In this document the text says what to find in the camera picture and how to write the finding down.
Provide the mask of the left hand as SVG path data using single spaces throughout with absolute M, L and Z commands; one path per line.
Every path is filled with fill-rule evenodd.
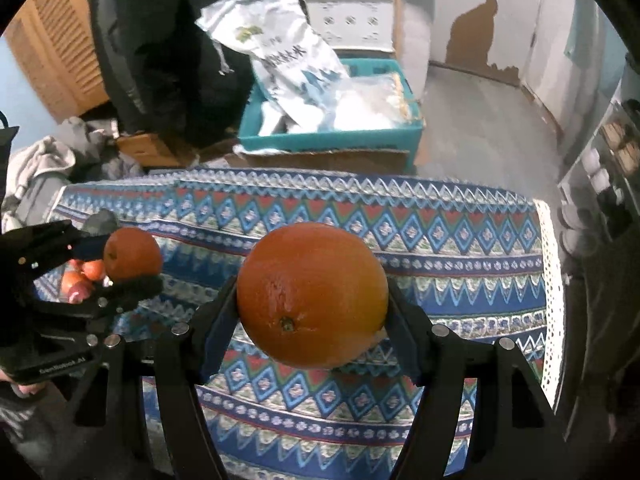
M 46 396 L 50 390 L 48 382 L 30 385 L 19 384 L 6 374 L 5 370 L 0 370 L 0 382 L 3 401 L 35 401 Z

